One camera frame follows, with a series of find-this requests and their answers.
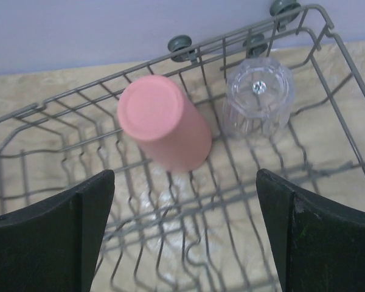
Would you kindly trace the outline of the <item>pink tumbler cup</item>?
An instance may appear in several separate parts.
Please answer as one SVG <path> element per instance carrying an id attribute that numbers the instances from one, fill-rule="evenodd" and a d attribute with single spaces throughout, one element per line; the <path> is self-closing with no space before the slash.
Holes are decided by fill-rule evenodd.
<path id="1" fill-rule="evenodd" d="M 210 153 L 208 123 L 167 77 L 148 75 L 128 85 L 118 102 L 117 119 L 123 132 L 169 172 L 195 170 Z"/>

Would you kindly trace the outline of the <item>clear glass cup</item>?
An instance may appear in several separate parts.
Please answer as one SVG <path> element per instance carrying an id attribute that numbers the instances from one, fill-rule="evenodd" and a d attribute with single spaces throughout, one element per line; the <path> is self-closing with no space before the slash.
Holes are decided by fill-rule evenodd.
<path id="1" fill-rule="evenodd" d="M 275 140 L 294 103 L 291 70 L 273 57 L 243 60 L 227 77 L 224 132 L 251 142 Z"/>

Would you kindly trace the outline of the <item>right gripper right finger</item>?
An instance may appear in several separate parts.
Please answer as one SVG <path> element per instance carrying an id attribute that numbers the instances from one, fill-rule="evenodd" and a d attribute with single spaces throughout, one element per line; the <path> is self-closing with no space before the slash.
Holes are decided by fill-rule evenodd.
<path id="1" fill-rule="evenodd" d="M 267 169 L 255 184 L 283 291 L 365 291 L 365 212 Z"/>

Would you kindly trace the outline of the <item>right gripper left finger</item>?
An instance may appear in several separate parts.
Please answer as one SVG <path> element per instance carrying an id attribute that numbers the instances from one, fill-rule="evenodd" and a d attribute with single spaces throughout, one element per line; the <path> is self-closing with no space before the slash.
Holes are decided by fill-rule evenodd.
<path id="1" fill-rule="evenodd" d="M 89 291 L 114 189 L 104 170 L 0 215 L 0 291 Z"/>

